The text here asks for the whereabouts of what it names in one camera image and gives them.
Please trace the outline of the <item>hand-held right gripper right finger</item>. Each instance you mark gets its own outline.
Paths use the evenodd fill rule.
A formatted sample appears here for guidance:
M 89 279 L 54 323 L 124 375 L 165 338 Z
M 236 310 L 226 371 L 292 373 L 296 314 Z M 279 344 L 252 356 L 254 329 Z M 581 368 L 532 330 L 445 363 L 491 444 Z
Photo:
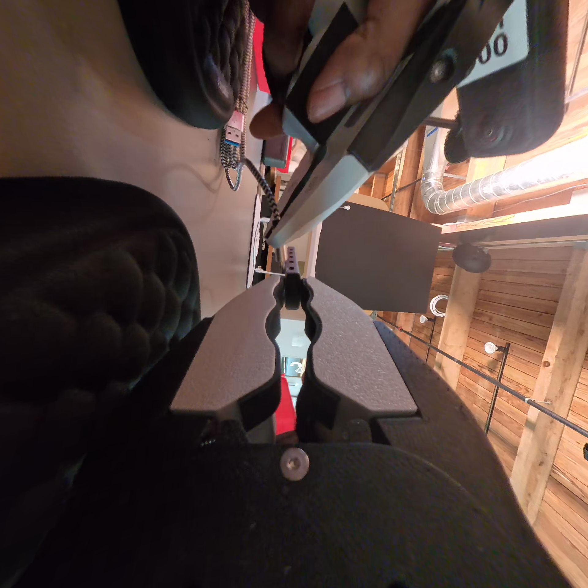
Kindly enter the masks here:
M 381 421 L 418 419 L 418 407 L 375 322 L 315 277 L 300 300 L 310 340 L 296 404 L 300 442 L 385 442 Z

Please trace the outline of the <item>person's left hand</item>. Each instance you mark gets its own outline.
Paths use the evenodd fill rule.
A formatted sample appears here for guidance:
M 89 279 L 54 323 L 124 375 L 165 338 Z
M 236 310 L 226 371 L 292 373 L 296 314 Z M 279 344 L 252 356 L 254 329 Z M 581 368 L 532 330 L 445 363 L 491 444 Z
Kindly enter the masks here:
M 314 1 L 250 1 L 264 25 L 266 76 L 298 67 Z M 308 119 L 319 123 L 378 94 L 435 1 L 369 1 L 363 23 L 336 48 L 309 91 Z

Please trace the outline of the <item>grey and red box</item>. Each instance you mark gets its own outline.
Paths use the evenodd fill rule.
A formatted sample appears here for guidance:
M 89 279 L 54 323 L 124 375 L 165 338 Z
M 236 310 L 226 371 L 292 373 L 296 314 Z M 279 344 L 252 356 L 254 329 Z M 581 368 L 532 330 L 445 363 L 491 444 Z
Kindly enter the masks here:
M 292 144 L 293 138 L 285 134 L 263 140 L 261 163 L 280 173 L 289 173 Z

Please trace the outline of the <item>silver duct pipe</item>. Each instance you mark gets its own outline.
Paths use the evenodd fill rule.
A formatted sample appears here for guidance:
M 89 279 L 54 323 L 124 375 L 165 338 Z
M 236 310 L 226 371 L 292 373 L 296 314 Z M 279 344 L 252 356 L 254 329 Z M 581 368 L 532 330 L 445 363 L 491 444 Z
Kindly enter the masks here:
M 459 187 L 445 190 L 442 175 L 440 137 L 437 137 L 420 187 L 425 208 L 435 215 L 446 215 L 527 191 L 580 180 L 587 177 L 587 133 L 559 148 Z

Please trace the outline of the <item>thin black usb device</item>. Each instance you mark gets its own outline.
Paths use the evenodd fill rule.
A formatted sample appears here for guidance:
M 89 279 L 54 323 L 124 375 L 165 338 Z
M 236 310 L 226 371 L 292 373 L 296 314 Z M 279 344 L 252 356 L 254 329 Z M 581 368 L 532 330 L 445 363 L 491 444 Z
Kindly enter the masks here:
M 294 246 L 287 246 L 285 249 L 283 272 L 284 307 L 287 311 L 298 310 L 301 304 L 303 282 Z

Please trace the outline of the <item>black rail pipe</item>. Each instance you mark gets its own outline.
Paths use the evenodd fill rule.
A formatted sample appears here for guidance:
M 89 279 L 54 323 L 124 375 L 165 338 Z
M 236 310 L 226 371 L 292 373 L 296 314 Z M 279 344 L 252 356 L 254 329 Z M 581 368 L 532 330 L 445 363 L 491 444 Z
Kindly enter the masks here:
M 391 329 L 396 329 L 398 332 L 400 332 L 401 334 L 406 334 L 408 335 L 409 339 L 412 340 L 416 340 L 417 342 L 421 343 L 422 345 L 424 345 L 425 347 L 427 347 L 428 349 L 432 349 L 434 350 L 436 353 L 440 354 L 443 358 L 445 359 L 449 359 L 452 363 L 466 369 L 467 371 L 472 372 L 473 374 L 477 375 L 478 377 L 482 378 L 484 381 L 489 382 L 490 384 L 492 384 L 493 386 L 497 387 L 499 390 L 503 390 L 506 393 L 509 393 L 511 396 L 517 398 L 519 401 L 524 402 L 525 404 L 536 408 L 540 413 L 547 415 L 549 418 L 551 418 L 551 420 L 554 420 L 560 424 L 562 424 L 564 427 L 575 431 L 576 433 L 578 433 L 579 435 L 583 436 L 584 438 L 587 438 L 587 430 L 580 427 L 579 425 L 577 425 L 576 423 L 573 423 L 572 421 L 570 421 L 569 419 L 559 415 L 558 413 L 554 412 L 551 409 L 548 409 L 546 407 L 545 402 L 543 401 L 537 401 L 533 398 L 531 398 L 530 396 L 526 396 L 523 393 L 512 389 L 511 387 L 505 385 L 502 383 L 501 380 L 498 380 L 496 378 L 492 378 L 490 375 L 487 375 L 486 373 L 483 373 L 482 371 L 474 368 L 473 366 L 464 363 L 464 361 L 457 359 L 456 357 L 453 357 L 452 355 L 446 353 L 443 350 L 440 350 L 439 348 L 437 348 L 436 346 L 432 345 L 430 342 L 425 341 L 424 339 L 422 339 L 419 336 L 416 336 L 415 334 L 399 327 L 397 324 L 395 323 L 391 323 L 387 320 L 384 319 L 380 319 L 377 318 L 378 321 L 382 322 L 384 325 L 386 325 L 387 327 L 390 327 Z

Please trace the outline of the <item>black round lamp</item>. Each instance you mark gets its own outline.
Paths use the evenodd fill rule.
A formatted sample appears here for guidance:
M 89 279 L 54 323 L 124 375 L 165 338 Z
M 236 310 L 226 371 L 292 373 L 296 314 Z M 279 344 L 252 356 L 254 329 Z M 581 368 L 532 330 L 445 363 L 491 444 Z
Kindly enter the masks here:
M 486 272 L 492 264 L 490 254 L 471 243 L 461 243 L 456 246 L 452 251 L 452 260 L 458 268 L 474 274 Z

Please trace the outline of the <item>dark grey panel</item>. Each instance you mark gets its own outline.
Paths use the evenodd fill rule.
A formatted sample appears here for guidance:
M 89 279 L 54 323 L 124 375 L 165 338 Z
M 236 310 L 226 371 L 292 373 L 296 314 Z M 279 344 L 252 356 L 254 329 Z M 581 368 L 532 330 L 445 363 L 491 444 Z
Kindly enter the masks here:
M 442 229 L 360 204 L 322 222 L 315 277 L 363 310 L 421 313 Z

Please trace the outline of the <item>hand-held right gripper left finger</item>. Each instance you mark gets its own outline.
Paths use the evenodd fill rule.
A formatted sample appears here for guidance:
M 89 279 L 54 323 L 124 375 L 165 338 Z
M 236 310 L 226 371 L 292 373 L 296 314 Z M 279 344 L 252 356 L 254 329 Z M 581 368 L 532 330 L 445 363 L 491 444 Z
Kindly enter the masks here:
M 281 400 L 282 278 L 272 276 L 219 310 L 173 398 L 171 410 L 236 420 L 244 430 L 271 421 Z

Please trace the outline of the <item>wooden post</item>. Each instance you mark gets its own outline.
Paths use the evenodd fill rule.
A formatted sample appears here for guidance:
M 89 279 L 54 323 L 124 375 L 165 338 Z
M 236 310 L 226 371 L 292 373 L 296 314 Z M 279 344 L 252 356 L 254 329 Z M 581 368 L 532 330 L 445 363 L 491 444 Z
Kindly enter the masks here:
M 567 418 L 587 352 L 587 246 L 575 247 L 532 399 Z M 530 406 L 511 472 L 511 486 L 533 526 L 545 495 L 564 425 Z
M 470 326 L 481 283 L 480 273 L 456 267 L 443 320 L 434 370 L 454 391 L 457 390 L 461 365 L 466 351 Z

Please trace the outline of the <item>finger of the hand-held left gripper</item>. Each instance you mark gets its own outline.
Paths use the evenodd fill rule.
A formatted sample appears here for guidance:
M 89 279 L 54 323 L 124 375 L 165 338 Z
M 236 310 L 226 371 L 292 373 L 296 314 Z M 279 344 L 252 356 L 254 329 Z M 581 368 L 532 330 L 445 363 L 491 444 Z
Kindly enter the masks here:
M 325 148 L 317 174 L 320 178 L 320 182 L 315 184 L 321 211 L 319 223 L 332 214 L 369 177 L 369 171 L 352 154 L 343 154 L 341 157 L 328 155 Z M 266 241 L 270 246 L 278 248 L 298 238 L 266 238 Z
M 277 201 L 277 212 L 266 230 L 266 238 L 298 238 L 320 221 L 320 203 L 316 183 L 323 160 L 323 147 L 306 152 Z

